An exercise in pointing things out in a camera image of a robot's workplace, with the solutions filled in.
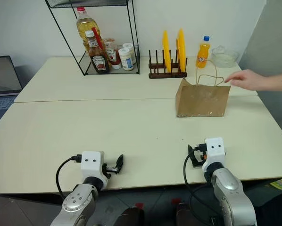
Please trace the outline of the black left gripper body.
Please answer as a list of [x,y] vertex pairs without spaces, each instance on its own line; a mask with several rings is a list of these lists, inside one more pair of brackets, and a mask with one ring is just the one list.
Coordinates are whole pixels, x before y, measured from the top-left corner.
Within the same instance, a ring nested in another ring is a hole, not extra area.
[[110,178],[111,173],[116,174],[116,167],[108,167],[106,163],[102,165],[102,173],[105,177]]

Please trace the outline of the person's bare hand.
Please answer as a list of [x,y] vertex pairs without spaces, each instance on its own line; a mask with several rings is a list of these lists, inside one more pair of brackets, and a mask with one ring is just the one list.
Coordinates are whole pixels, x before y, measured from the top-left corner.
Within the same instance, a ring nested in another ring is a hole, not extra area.
[[264,87],[264,77],[248,69],[232,73],[224,82],[252,91],[258,91]]

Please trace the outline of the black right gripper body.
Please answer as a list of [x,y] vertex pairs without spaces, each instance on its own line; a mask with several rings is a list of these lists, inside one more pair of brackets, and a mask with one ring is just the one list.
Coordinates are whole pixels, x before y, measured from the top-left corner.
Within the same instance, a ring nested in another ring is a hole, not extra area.
[[197,162],[199,162],[200,164],[204,164],[207,159],[207,144],[203,143],[196,146],[194,148],[194,155]]

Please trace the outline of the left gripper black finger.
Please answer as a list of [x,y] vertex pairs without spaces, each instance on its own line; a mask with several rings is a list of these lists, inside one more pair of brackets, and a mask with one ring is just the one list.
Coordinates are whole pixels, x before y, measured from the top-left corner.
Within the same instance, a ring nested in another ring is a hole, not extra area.
[[118,174],[121,169],[122,169],[122,166],[123,166],[123,163],[124,163],[124,155],[120,155],[116,161],[116,174]]

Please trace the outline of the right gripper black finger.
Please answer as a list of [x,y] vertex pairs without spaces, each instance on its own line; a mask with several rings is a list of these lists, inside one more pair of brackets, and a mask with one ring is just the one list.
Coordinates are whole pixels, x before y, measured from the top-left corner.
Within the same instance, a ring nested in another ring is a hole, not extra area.
[[192,148],[191,145],[188,145],[188,155],[189,155],[189,158],[192,162],[192,166],[194,168],[199,166],[199,161],[197,160],[197,158],[195,157],[195,154],[194,154],[195,151],[197,151],[197,147]]

